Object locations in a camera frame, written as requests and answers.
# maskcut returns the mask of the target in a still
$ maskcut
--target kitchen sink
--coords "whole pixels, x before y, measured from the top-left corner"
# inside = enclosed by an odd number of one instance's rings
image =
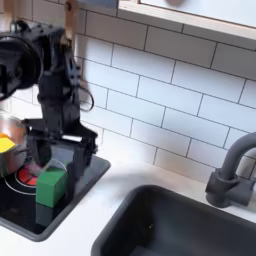
[[[92,256],[254,256],[256,224],[157,186],[123,201]]]

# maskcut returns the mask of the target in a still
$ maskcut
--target black cooktop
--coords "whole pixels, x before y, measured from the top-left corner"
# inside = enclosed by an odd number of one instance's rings
[[[53,148],[57,161],[71,162],[72,157],[70,150]],[[74,195],[64,196],[55,208],[37,204],[33,181],[22,182],[19,173],[0,179],[0,225],[33,241],[47,239],[109,167],[108,161],[93,156],[76,184]]]

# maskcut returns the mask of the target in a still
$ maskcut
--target white tile wall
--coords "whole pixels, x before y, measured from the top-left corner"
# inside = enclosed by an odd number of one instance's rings
[[[64,3],[18,1],[19,15],[63,26]],[[96,105],[81,112],[83,124],[111,151],[207,182],[230,146],[256,130],[256,41],[79,6],[75,55]],[[0,109],[40,117],[37,93],[16,92]],[[249,178],[255,159],[256,149],[247,152],[238,173]]]
[[[147,25],[151,25],[154,27],[165,28],[165,29],[169,29],[169,30],[173,30],[173,31],[177,31],[177,32],[181,32],[182,27],[183,27],[183,25],[181,23],[177,23],[177,22],[173,22],[173,21],[169,21],[169,20],[158,19],[155,17],[147,16],[147,15],[140,15],[140,14],[133,13],[133,12],[126,12],[123,10],[119,10],[117,16],[119,18],[122,18],[125,20],[137,21],[142,24],[147,24]]]
[[[141,77],[138,98],[196,115],[202,94]]]
[[[149,27],[146,50],[166,57],[210,67],[216,43]]]
[[[147,26],[106,15],[88,13],[86,34],[109,42],[143,49]]]
[[[204,96],[199,116],[246,132],[254,132],[256,109]]]
[[[208,182],[209,176],[214,171],[214,168],[210,166],[172,154],[162,149],[157,150],[155,165],[204,183]]]
[[[113,44],[83,35],[76,36],[75,55],[87,60],[110,65]]]
[[[225,44],[239,46],[242,48],[247,48],[250,50],[256,49],[256,42],[254,40],[247,39],[244,37],[224,34],[218,31],[185,25],[183,29],[183,33],[192,35],[192,36],[202,37],[205,39],[210,39],[216,42],[221,42]]]
[[[131,137],[183,156],[190,142],[188,137],[137,120],[133,121]]]
[[[112,66],[170,83],[174,60],[115,45]]]
[[[218,44],[212,68],[229,74],[256,79],[256,52]]]
[[[113,132],[104,132],[104,146],[106,149],[131,156],[133,159],[142,160],[153,164],[156,148],[145,143],[118,135]]]
[[[115,91],[136,95],[139,76],[98,63],[84,61],[84,80]]]
[[[238,102],[245,79],[178,61],[172,84]]]
[[[228,134],[226,126],[172,109],[166,110],[163,127],[220,147]]]
[[[113,91],[108,94],[107,109],[157,126],[164,117],[164,107]]]
[[[256,108],[256,82],[247,80],[242,97],[240,99],[240,103],[252,108]]]

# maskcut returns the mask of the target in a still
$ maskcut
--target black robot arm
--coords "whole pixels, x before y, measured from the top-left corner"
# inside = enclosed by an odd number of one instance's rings
[[[38,84],[43,118],[24,120],[28,147],[40,166],[50,160],[51,145],[72,148],[74,160],[68,169],[75,181],[96,153],[97,134],[80,123],[79,68],[64,35],[63,28],[30,28],[24,21],[16,21],[10,32],[0,34],[0,101],[17,89]],[[82,140],[66,140],[64,135]]]

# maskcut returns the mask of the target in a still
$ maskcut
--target cabinet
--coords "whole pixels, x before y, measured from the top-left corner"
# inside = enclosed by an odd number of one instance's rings
[[[256,40],[255,0],[120,0],[119,9]]]
[[[141,3],[246,26],[256,26],[255,0],[142,0]]]

